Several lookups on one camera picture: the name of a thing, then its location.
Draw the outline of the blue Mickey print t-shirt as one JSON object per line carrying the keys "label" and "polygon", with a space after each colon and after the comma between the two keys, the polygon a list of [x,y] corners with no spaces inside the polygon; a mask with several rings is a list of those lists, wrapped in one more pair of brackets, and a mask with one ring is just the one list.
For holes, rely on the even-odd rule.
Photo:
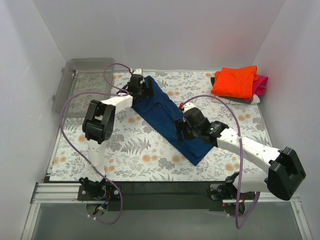
{"label": "blue Mickey print t-shirt", "polygon": [[151,76],[146,76],[144,82],[147,87],[150,86],[149,83],[152,83],[154,96],[140,99],[132,105],[133,110],[194,166],[198,165],[213,146],[198,138],[179,142],[174,122],[180,120],[183,113]]}

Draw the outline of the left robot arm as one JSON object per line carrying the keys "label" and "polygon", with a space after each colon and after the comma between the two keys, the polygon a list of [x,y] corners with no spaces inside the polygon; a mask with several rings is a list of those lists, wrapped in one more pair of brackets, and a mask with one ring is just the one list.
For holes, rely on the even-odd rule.
{"label": "left robot arm", "polygon": [[117,113],[131,108],[139,100],[155,95],[152,81],[145,82],[143,70],[138,68],[131,74],[127,85],[107,100],[92,100],[89,103],[82,131],[87,139],[88,160],[91,167],[88,176],[79,179],[80,184],[95,200],[106,196],[104,161],[107,140],[112,136]]}

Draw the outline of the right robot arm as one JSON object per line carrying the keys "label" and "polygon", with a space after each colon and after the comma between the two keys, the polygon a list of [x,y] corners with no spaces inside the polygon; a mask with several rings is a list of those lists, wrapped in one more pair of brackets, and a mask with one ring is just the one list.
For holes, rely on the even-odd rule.
{"label": "right robot arm", "polygon": [[217,196],[237,199],[249,192],[266,192],[289,201],[306,178],[294,149],[277,149],[247,137],[239,137],[227,124],[209,122],[192,103],[184,104],[180,109],[183,117],[174,123],[178,141],[202,140],[213,147],[243,156],[262,170],[256,173],[233,173],[225,179],[224,184],[217,187]]}

